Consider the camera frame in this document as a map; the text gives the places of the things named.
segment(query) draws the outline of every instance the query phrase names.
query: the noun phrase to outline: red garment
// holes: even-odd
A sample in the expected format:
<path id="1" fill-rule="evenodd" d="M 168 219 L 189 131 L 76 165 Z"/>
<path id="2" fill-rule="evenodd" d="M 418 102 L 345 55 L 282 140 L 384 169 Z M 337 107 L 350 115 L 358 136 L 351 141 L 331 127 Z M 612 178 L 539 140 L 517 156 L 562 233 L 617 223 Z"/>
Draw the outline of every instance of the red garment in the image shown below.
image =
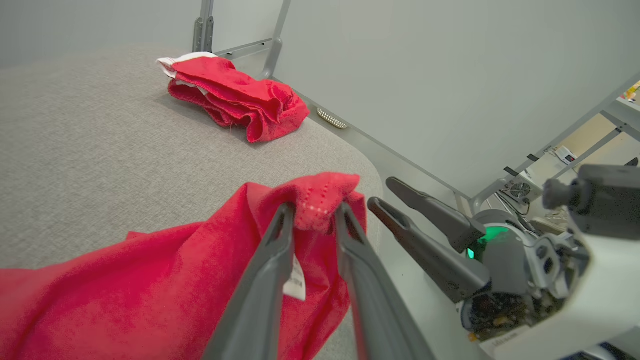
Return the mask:
<path id="1" fill-rule="evenodd" d="M 278 353 L 311 360 L 350 304 L 332 221 L 345 200 L 365 228 L 359 180 L 327 172 L 274 189 L 247 183 L 205 222 L 129 233 L 39 270 L 0 270 L 0 359 L 199 359 L 277 207 L 293 202 L 307 299 L 284 297 Z"/>
<path id="2" fill-rule="evenodd" d="M 309 115 L 307 105 L 289 85 L 256 81 L 227 59 L 198 57 L 175 62 L 171 68 L 177 74 L 169 83 L 169 94 L 202 106 L 220 126 L 246 127 L 249 142 L 292 133 Z"/>

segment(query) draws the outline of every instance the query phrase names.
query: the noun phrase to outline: crumpled red fabric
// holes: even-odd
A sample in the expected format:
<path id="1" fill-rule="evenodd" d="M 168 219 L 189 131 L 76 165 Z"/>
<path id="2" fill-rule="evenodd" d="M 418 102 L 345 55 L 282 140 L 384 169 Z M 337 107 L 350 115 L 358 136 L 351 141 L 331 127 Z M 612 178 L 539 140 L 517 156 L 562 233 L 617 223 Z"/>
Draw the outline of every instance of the crumpled red fabric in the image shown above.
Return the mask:
<path id="1" fill-rule="evenodd" d="M 205 222 L 129 233 L 38 270 L 0 270 L 0 359 L 199 359 L 276 209 L 293 202 L 307 299 L 284 297 L 278 357 L 311 360 L 350 305 L 332 224 L 347 201 L 366 228 L 359 179 L 247 183 Z"/>
<path id="2" fill-rule="evenodd" d="M 292 133 L 309 115 L 289 85 L 256 81 L 228 59 L 202 56 L 175 62 L 171 68 L 177 74 L 169 83 L 169 94 L 202 106 L 220 126 L 246 127 L 251 143 Z"/>

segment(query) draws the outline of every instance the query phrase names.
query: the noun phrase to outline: fan grille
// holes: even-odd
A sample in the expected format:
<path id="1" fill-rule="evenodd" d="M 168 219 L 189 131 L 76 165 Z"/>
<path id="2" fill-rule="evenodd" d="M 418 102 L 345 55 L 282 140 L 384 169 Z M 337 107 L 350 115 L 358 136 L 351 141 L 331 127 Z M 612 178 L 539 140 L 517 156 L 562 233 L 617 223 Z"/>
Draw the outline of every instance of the fan grille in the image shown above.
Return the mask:
<path id="1" fill-rule="evenodd" d="M 511 196 L 514 198 L 523 199 L 531 193 L 531 186 L 527 183 L 517 183 L 511 187 L 509 192 L 511 192 Z"/>

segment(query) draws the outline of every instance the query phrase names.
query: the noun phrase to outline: gray partition wall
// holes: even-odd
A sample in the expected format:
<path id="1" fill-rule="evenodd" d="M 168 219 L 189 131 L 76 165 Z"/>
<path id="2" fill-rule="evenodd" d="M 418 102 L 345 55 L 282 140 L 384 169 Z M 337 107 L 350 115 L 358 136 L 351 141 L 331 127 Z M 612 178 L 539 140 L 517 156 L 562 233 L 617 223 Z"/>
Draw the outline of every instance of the gray partition wall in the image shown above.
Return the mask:
<path id="1" fill-rule="evenodd" d="M 635 0 L 293 0 L 273 76 L 472 198 L 640 79 L 639 17 Z"/>

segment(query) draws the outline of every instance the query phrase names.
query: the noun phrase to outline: gray floor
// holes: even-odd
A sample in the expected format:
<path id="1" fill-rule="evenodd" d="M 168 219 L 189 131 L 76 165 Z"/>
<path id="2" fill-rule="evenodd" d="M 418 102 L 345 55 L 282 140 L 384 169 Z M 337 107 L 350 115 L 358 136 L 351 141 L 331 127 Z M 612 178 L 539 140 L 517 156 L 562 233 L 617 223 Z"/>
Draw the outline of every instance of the gray floor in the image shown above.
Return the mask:
<path id="1" fill-rule="evenodd" d="M 251 54 L 251 51 L 248 51 L 249 54 L 247 52 L 234 53 L 225 57 L 230 58 L 238 70 L 256 76 L 262 71 L 268 54 L 268 49 L 262 50 L 259 47 L 257 49 L 257 53 Z M 315 113 L 314 107 L 310 106 L 310 110 L 310 119 L 324 126 L 327 131 L 340 136 L 367 156 L 377 168 L 382 181 L 390 176 L 398 177 L 409 185 L 454 208 L 456 207 L 452 191 L 439 182 L 360 134 L 357 130 L 351 127 L 344 130 L 337 129 L 320 118 Z M 404 205 L 388 189 L 385 189 L 384 198 L 397 209 L 410 215 L 426 234 L 440 242 L 446 242 L 444 235 L 437 228 L 419 213 Z M 488 356 L 467 339 L 467 333 L 460 326 L 460 319 L 453 304 L 440 292 L 431 279 L 425 278 L 422 269 L 395 241 L 391 232 L 384 229 L 383 233 L 379 249 L 380 259 L 436 357 L 441 360 L 488 359 Z"/>

